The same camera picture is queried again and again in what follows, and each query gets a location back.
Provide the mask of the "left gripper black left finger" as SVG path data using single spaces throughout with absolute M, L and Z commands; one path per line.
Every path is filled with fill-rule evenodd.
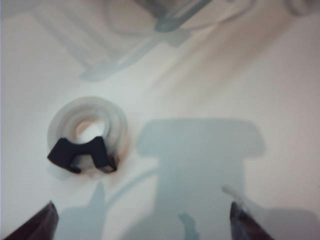
M 49 201 L 4 240 L 53 240 L 59 222 L 56 206 Z

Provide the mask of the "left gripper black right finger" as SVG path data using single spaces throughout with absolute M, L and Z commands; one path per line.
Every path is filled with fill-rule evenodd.
M 273 237 L 257 221 L 258 205 L 229 185 L 221 190 L 232 198 L 229 210 L 230 234 L 233 240 L 272 240 Z

